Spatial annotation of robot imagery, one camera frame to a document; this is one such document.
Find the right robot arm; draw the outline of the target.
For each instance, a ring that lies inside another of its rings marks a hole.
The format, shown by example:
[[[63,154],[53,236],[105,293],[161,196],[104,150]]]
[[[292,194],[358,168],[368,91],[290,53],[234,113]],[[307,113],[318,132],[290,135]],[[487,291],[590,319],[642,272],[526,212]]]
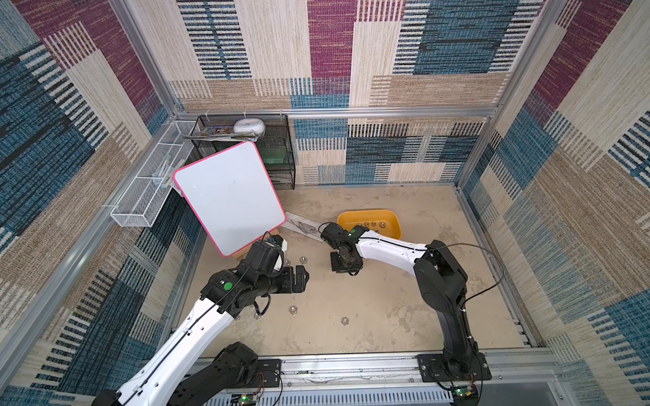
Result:
[[[412,274],[424,302],[438,316],[443,333],[443,370],[452,379],[467,379],[479,366],[477,343],[471,334],[465,300],[467,274],[445,243],[409,243],[380,235],[363,226],[348,231],[327,223],[321,239],[334,252],[332,270],[355,275],[364,260],[382,262]]]

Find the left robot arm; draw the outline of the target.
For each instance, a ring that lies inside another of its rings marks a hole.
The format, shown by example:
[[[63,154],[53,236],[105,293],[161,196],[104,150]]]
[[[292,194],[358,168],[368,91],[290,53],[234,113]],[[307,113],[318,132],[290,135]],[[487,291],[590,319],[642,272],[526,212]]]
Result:
[[[258,356],[243,343],[224,349],[202,370],[191,367],[205,349],[257,298],[305,291],[309,274],[286,265],[279,235],[254,242],[237,267],[213,274],[175,333],[128,382],[107,389],[95,405],[203,405],[223,389],[262,382]]]

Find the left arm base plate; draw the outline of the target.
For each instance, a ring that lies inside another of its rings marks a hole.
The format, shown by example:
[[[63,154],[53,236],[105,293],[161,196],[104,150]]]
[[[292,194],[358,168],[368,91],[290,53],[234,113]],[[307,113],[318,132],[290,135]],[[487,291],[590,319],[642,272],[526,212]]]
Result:
[[[244,375],[235,384],[235,388],[280,388],[281,370],[281,359],[258,360],[254,366],[245,368]]]

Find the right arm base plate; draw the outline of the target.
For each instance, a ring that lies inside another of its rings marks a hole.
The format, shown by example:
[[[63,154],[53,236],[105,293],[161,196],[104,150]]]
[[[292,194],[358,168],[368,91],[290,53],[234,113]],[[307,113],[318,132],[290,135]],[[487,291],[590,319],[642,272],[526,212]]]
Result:
[[[490,381],[493,376],[483,353],[472,354],[467,361],[447,359],[442,353],[416,356],[423,382]]]

